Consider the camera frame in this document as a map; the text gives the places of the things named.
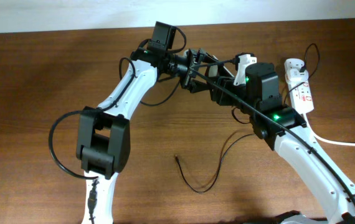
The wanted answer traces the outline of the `white power strip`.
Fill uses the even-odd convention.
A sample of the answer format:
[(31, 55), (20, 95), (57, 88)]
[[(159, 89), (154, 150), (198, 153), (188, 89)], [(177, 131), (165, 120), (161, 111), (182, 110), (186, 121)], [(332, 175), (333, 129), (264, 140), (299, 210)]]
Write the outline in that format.
[[(299, 71), (305, 65), (304, 61), (298, 58), (289, 58), (285, 61), (285, 74), (291, 68)], [(289, 96), (291, 107), (296, 109), (299, 114), (307, 114), (314, 110), (313, 98), (308, 80), (300, 83), (287, 83), (290, 90)]]

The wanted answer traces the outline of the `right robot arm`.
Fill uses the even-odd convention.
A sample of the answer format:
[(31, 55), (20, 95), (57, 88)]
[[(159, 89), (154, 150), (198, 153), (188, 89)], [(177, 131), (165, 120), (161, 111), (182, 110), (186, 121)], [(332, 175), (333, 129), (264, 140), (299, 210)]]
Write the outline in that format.
[(207, 82), (250, 116), (254, 133), (300, 176), (328, 223), (355, 223), (355, 184), (323, 150), (305, 119), (283, 104), (273, 64), (249, 65), (245, 79), (237, 86), (219, 78)]

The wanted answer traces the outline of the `white USB charger plug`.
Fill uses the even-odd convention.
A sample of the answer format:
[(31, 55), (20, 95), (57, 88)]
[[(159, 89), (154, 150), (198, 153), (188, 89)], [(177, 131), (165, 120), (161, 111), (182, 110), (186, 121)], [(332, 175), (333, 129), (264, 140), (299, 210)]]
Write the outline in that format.
[(307, 81), (308, 77), (309, 77), (309, 73), (307, 70), (305, 70), (304, 72), (300, 72), (296, 68), (291, 68), (287, 70), (285, 75), (287, 83), (305, 82)]

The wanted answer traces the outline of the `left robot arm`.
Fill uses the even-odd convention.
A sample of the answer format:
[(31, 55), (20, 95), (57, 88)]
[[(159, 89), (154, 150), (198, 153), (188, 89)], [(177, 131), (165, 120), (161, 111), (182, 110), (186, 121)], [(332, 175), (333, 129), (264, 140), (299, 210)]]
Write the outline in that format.
[(194, 79), (196, 56), (174, 49), (176, 26), (157, 22), (150, 39), (142, 41), (129, 57), (120, 82), (96, 108), (80, 112), (76, 157), (86, 180), (83, 223), (113, 223), (112, 205), (118, 175), (128, 161), (130, 119), (142, 99), (162, 74), (178, 79), (178, 86), (192, 93), (208, 90), (209, 84)]

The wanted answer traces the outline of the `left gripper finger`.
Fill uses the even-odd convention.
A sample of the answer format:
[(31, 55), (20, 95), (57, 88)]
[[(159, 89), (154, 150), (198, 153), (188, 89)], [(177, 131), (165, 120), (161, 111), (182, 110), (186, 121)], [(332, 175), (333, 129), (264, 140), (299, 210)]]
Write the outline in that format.
[(211, 91), (212, 86), (207, 82), (200, 82), (198, 80), (192, 79), (189, 82), (189, 91), (190, 93), (199, 93), (202, 91)]
[(205, 51), (204, 49), (198, 50), (198, 66), (213, 66), (213, 65), (223, 65), (227, 63), (226, 60), (218, 60), (213, 55)]

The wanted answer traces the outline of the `black smartphone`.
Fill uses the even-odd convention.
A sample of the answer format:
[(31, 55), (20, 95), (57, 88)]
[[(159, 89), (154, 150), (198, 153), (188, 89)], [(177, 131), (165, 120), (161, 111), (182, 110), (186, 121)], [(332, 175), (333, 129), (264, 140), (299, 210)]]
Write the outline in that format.
[(205, 76), (210, 78), (218, 76), (234, 77), (233, 74), (225, 66), (221, 65), (213, 65), (207, 68)]

